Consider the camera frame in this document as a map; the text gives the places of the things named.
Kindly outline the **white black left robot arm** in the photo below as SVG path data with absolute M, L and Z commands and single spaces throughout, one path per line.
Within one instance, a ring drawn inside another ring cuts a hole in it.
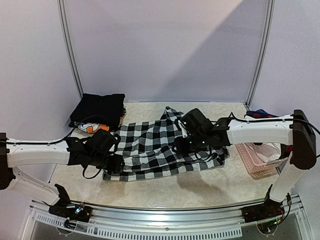
M 116 154 L 121 137 L 99 129 L 89 137 L 64 137 L 49 142 L 24 142 L 0 135 L 0 188 L 14 190 L 54 206 L 63 216 L 74 213 L 74 205 L 63 186 L 50 185 L 36 179 L 20 166 L 57 164 L 80 165 L 84 170 L 94 166 L 98 170 L 119 173 L 123 169 L 123 157 Z

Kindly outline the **black t-shirt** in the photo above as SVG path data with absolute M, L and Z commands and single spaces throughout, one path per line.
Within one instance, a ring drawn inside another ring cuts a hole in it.
M 125 114 L 125 94 L 96 95 L 85 93 L 69 116 L 69 127 L 78 123 L 97 123 L 109 127 L 118 127 Z

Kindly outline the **black white checked shirt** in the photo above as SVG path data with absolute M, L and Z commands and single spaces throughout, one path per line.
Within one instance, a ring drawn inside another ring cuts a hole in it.
M 230 156 L 226 147 L 175 152 L 175 138 L 182 136 L 178 121 L 183 116 L 183 112 L 166 106 L 158 120 L 122 124 L 114 132 L 120 136 L 116 154 L 123 157 L 122 170 L 104 170 L 103 180 L 132 182 L 224 166 Z

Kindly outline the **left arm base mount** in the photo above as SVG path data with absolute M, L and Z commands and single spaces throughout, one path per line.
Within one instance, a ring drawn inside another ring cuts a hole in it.
M 91 218 L 92 208 L 84 202 L 72 203 L 65 188 L 59 184 L 54 185 L 58 190 L 58 201 L 50 205 L 48 212 L 52 215 L 69 219 L 71 221 L 80 221 L 88 223 Z

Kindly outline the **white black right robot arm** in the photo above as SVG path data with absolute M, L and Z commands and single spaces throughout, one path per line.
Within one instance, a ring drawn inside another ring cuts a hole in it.
M 268 200 L 258 208 L 262 218 L 269 218 L 278 210 L 278 203 L 285 199 L 303 173 L 317 162 L 316 134 L 319 131 L 299 109 L 280 117 L 241 119 L 231 114 L 212 122 L 195 108 L 179 119 L 177 124 L 182 131 L 182 139 L 176 147 L 179 153 L 243 143 L 292 146 L 283 170 L 266 195 Z

